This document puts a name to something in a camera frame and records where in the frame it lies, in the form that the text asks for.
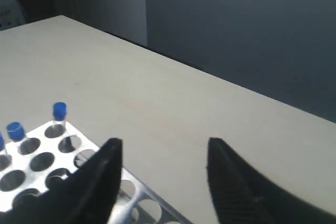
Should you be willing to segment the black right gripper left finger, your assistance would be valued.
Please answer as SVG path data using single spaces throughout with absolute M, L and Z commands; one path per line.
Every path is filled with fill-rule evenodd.
M 8 223 L 107 223 L 121 184 L 123 143 L 108 139 L 75 173 L 7 213 Z

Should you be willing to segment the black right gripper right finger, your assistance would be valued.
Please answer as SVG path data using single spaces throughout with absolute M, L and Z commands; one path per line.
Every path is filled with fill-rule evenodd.
M 335 223 L 335 215 L 270 181 L 221 138 L 208 140 L 207 182 L 219 223 Z

